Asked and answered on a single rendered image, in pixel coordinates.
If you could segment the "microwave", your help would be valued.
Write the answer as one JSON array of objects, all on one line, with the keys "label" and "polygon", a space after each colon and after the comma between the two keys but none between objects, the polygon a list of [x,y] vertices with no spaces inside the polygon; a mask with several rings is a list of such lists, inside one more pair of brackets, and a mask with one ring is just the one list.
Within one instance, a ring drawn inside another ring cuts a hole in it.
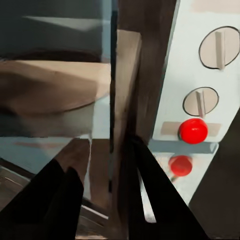
[{"label": "microwave", "polygon": [[90,134],[78,223],[107,240],[129,240],[126,134],[218,143],[239,109],[240,0],[0,0],[0,185]]}]

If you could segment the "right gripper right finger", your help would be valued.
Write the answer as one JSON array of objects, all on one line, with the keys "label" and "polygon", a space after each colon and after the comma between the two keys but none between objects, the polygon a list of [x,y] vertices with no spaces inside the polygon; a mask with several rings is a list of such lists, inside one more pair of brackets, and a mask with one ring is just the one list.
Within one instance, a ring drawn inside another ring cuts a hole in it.
[{"label": "right gripper right finger", "polygon": [[[210,240],[145,142],[125,135],[129,240]],[[139,168],[156,223],[145,220]]]}]

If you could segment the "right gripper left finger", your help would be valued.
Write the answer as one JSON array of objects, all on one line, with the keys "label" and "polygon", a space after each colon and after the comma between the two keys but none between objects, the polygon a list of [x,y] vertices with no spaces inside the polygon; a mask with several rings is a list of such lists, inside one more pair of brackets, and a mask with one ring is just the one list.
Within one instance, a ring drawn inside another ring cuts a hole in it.
[{"label": "right gripper left finger", "polygon": [[75,240],[92,146],[73,138],[0,210],[0,240]]}]

